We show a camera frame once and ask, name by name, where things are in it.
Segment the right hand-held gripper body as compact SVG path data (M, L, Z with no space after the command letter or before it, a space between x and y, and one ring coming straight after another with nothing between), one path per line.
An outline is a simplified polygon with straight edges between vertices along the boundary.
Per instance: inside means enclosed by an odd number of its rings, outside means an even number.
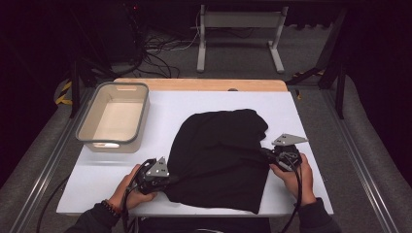
M283 172L293 172L302 162L296 145L306 143L307 138L291 134L282 134L272 142L274 148L269 151L268 159Z

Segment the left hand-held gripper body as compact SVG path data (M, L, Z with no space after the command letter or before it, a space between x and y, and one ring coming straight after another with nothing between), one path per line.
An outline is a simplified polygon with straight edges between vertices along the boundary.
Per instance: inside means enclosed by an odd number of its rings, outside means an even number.
M163 190L170 183L171 177L165 158L151 158L139 167L132 179L131 188L142 194L149 194Z

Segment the black tank top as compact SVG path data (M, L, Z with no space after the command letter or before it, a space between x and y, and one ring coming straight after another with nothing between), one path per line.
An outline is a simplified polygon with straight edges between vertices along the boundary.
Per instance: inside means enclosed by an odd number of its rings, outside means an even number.
M168 199L258 213L269 169L260 153L267 129L264 119L250 109L187 118L169 154L169 172L178 181L165 189Z

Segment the beige plastic basket grey rim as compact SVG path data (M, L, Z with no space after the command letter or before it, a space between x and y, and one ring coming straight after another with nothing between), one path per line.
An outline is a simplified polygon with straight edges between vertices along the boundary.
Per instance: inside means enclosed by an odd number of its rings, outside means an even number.
M94 152L136 152L149 112L149 93L144 83L99 85L77 129L77 139Z

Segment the person's right hand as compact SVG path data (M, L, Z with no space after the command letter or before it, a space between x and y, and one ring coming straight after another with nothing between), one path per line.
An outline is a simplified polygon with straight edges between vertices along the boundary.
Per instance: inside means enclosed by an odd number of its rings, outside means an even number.
M293 172L283 172L275 164L270 164L270 168L273 173L280 178L286 189L296 198L300 198L300 205L314 203L316 196L313 192L313 173L310 167L307 157L304 153L301 154L302 163L297 169L297 174Z

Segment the person's dark clothing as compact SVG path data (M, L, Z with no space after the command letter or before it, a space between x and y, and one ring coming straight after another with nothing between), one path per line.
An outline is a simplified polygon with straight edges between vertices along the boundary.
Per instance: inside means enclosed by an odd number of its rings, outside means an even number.
M138 233L271 233L260 217L145 217L138 225Z

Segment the black metal stand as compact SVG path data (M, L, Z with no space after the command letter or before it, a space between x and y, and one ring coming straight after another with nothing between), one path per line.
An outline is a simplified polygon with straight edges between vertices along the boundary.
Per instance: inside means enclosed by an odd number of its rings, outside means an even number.
M111 80L118 77L110 68L105 68L103 65L86 57L77 58L71 63L70 74L70 81L72 82L72 110L70 118L73 118L81 107L81 83L85 87L95 87L98 75Z
M343 100L346 67L342 61L334 61L332 56L336 48L336 43L338 41L346 13L346 8L343 8L340 11L335 23L332 25L331 31L326 39L326 43L315 67L303 72L302 74L295 73L289 81L286 81L287 85L296 85L323 71L322 77L318 81L318 87L320 89L330 89L331 86L336 83L335 111L341 119L344 118Z

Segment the yellow black hazard tape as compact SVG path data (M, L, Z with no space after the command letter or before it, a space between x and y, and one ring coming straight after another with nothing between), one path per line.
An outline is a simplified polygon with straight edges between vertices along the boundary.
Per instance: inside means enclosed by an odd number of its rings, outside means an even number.
M71 99L66 98L66 94L68 93L70 87L72 86L72 82L68 80L65 85L61 88L61 91L57 98L55 99L55 104L64 104L64 105L72 105L73 102Z

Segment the grey metal stand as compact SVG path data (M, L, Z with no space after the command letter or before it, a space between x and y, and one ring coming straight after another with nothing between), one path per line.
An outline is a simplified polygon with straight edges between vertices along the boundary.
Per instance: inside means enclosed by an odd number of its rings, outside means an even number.
M285 72L283 62L278 52L278 45L289 8L283 7L272 12L217 12L210 11L205 5L200 6L196 28L199 36L196 71L205 70L206 61L206 29L207 28L275 28L274 39L267 42L276 71Z

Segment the black device with red light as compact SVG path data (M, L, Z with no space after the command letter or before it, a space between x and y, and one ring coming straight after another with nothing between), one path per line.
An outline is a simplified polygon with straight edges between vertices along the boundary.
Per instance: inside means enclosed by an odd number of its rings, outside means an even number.
M108 6L107 53L113 62L132 62L138 58L131 14L123 3Z

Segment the aluminium rail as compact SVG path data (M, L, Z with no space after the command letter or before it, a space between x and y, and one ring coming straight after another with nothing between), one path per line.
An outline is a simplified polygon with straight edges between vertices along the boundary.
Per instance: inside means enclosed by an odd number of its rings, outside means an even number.
M328 90L321 91L327 108L332 115L333 121L337 127L340 137L343 140L349 158L356 170L360 179L362 188L366 194L368 202L370 203L384 233L399 233L398 228L394 222L386 203L373 180L364 160L361 157L361 152L355 144L355 141L349 131L349 128L344 119L342 119L335 110L334 97Z
M80 114L85 110L86 102L91 98L92 92L93 90L91 88L86 88L84 92L80 94L80 107L78 111L73 117L67 119L67 123L49 155L45 167L30 188L29 195L15 220L10 233L23 233L26 229L52 180L52 176L66 148L67 142L77 127L78 121L80 120Z

